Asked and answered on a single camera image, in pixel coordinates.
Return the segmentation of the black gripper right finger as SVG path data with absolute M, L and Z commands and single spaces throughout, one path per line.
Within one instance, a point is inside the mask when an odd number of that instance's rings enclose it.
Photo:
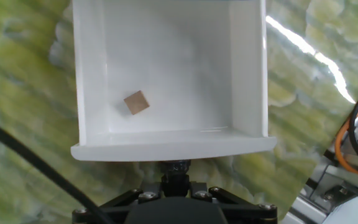
M 228 223 L 277 224 L 277 206 L 253 204 L 220 187 L 208 188 L 206 183 L 190 182 L 190 197 L 217 205 Z

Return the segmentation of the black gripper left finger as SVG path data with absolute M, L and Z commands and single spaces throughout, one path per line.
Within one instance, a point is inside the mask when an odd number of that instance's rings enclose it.
M 100 209 L 114 222 L 124 223 L 127 214 L 135 206 L 161 199 L 163 188 L 160 182 L 151 184 L 142 183 L 140 188 L 128 190 L 112 200 L 102 204 Z M 88 209 L 74 210 L 72 212 L 72 223 L 100 223 L 99 218 Z

